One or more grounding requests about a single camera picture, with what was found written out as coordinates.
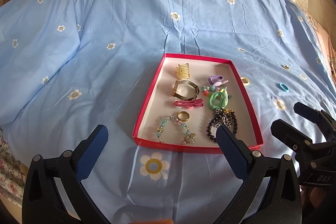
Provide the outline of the person's right hand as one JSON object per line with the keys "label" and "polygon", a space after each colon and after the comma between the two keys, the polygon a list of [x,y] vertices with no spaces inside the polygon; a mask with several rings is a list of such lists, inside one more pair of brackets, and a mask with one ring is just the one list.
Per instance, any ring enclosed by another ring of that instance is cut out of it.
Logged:
{"label": "person's right hand", "polygon": [[335,223],[335,187],[301,186],[302,223]]}

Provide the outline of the person's left hand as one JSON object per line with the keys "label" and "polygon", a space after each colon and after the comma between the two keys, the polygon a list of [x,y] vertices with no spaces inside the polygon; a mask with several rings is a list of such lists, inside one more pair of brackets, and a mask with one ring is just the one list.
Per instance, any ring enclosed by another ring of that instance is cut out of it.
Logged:
{"label": "person's left hand", "polygon": [[130,224],[174,224],[172,219],[158,219],[153,221],[137,221]]}

